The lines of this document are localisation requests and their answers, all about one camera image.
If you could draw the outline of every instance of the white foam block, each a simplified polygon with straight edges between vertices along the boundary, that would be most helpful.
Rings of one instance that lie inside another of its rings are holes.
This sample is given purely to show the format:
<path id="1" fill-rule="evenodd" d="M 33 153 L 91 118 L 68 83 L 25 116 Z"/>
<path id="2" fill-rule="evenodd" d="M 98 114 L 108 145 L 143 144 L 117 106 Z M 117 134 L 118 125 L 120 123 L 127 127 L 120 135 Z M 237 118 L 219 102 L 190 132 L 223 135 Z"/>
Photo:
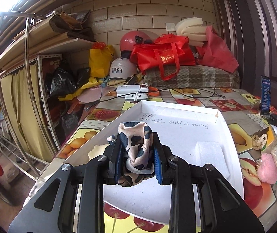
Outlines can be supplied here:
<path id="1" fill-rule="evenodd" d="M 219 143 L 197 142 L 195 147 L 195 158 L 198 166 L 212 164 L 226 179 L 229 178 L 229 170 Z"/>

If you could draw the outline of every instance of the red helmet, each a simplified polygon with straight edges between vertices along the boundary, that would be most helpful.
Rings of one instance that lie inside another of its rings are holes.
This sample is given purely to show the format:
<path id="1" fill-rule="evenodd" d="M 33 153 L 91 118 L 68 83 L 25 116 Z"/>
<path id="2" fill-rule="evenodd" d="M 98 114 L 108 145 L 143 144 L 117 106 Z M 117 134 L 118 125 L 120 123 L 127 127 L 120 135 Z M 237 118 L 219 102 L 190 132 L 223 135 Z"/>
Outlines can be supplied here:
<path id="1" fill-rule="evenodd" d="M 120 51 L 132 51 L 133 46 L 137 44 L 135 42 L 135 36 L 142 37 L 144 40 L 150 39 L 150 37 L 141 31 L 131 31 L 123 35 L 120 40 Z"/>

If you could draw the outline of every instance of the black cable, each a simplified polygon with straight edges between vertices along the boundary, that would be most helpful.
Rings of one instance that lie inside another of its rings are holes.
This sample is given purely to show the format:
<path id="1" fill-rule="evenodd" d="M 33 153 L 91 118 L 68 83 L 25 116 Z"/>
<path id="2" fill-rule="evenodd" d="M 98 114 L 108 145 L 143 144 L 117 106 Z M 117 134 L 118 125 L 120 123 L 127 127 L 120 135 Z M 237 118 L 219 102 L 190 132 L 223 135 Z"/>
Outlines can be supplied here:
<path id="1" fill-rule="evenodd" d="M 168 90 L 168 89 L 171 89 L 171 90 L 173 90 L 173 91 L 175 91 L 175 92 L 178 92 L 177 90 L 172 89 L 172 88 L 165 88 L 165 89 L 160 89 L 160 90 L 153 90 L 153 91 L 150 91 L 150 93 L 153 93 L 153 92 L 160 92 L 160 91 L 164 91 L 164 90 Z M 211 97 L 213 97 L 214 95 L 218 95 L 218 94 L 216 94 L 216 89 L 215 89 L 215 88 L 214 88 L 214 93 L 213 93 L 211 96 L 204 96 L 204 97 L 193 97 L 193 96 L 190 96 L 190 95 L 185 95 L 185 94 L 180 93 L 180 92 L 178 92 L 178 93 L 181 94 L 181 95 L 184 95 L 184 96 L 186 96 L 186 97 L 188 97 L 188 98 L 194 98 L 194 99 L 198 99 L 198 98 L 200 98 L 200 99 L 202 99 L 202 98 L 211 98 Z M 107 100 L 98 101 L 98 102 L 96 102 L 96 103 L 93 103 L 91 106 L 88 106 L 88 108 L 91 108 L 91 107 L 93 107 L 94 105 L 97 105 L 97 104 L 99 104 L 99 103 L 108 102 L 108 101 L 110 101 L 110 100 L 113 100 L 113 99 L 116 99 L 116 98 L 119 98 L 119 97 L 124 97 L 124 96 L 126 96 L 126 95 L 132 95 L 132 94 L 135 94 L 135 93 L 129 93 L 129 94 L 125 94 L 125 95 L 115 96 L 115 97 L 110 98 L 110 99 L 107 99 Z"/>

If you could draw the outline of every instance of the red tote bag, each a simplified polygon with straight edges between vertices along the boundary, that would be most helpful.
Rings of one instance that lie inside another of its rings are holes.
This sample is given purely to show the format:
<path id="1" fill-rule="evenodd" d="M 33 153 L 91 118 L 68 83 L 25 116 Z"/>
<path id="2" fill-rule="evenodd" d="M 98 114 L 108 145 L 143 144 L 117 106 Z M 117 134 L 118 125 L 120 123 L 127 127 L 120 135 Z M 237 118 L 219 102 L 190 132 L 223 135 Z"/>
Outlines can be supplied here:
<path id="1" fill-rule="evenodd" d="M 164 34 L 157 38 L 153 44 L 134 45 L 130 61 L 138 64 L 144 74 L 147 69 L 159 67 L 163 80 L 169 80 L 178 74 L 180 63 L 195 65 L 195 58 L 189 47 L 188 37 Z M 164 75 L 164 65 L 175 64 L 176 72 Z"/>

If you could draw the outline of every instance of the red bag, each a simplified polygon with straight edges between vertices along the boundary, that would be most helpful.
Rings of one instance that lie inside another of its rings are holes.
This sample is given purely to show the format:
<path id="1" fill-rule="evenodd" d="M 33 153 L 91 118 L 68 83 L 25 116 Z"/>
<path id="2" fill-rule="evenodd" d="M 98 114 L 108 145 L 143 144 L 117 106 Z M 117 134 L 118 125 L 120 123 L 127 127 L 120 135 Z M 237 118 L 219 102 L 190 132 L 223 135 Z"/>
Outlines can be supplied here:
<path id="1" fill-rule="evenodd" d="M 200 58 L 199 65 L 211 66 L 233 73 L 239 66 L 225 41 L 213 31 L 213 26 L 208 26 L 205 31 L 207 42 L 203 47 L 196 47 Z"/>
<path id="2" fill-rule="evenodd" d="M 138 64 L 139 70 L 143 74 L 147 69 L 159 67 L 161 78 L 169 80 L 178 74 L 180 63 L 183 65 L 196 64 L 188 43 L 188 37 L 164 34 L 153 44 L 134 45 L 130 61 Z M 176 65 L 176 72 L 164 76 L 163 66 L 169 64 Z"/>

